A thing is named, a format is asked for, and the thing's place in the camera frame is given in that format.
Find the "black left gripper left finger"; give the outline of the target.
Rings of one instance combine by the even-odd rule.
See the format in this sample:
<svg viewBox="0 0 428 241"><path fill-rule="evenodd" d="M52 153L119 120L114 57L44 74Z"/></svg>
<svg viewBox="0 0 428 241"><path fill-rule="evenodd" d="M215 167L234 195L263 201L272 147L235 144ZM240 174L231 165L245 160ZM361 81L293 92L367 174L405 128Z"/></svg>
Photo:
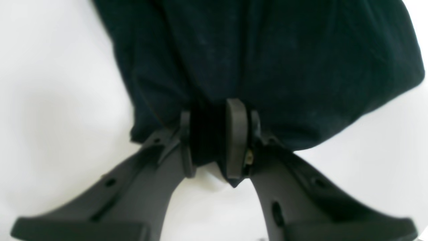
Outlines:
<svg viewBox="0 0 428 241"><path fill-rule="evenodd" d="M152 133L142 148L65 205L18 218L11 235L23 241L159 241L170 198L193 178L191 112L174 131Z"/></svg>

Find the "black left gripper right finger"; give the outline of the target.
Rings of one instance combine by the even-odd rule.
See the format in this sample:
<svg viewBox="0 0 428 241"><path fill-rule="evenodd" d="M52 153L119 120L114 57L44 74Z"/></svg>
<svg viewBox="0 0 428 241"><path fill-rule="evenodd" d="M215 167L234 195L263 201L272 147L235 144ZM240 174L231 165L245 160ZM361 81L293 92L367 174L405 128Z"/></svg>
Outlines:
<svg viewBox="0 0 428 241"><path fill-rule="evenodd" d="M348 195L263 130L258 112L226 101L226 178L251 180L270 241L413 241L410 218L385 215Z"/></svg>

